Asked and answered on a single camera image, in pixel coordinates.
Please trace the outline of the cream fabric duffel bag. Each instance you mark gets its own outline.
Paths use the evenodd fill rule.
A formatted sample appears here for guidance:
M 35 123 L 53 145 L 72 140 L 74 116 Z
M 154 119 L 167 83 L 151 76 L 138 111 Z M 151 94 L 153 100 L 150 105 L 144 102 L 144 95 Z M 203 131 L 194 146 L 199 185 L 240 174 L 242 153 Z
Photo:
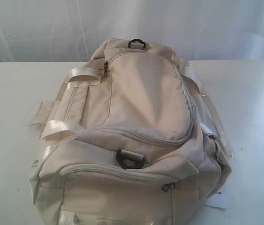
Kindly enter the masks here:
M 184 225 L 231 173 L 189 62 L 140 39 L 103 42 L 31 125 L 44 151 L 29 183 L 46 225 Z

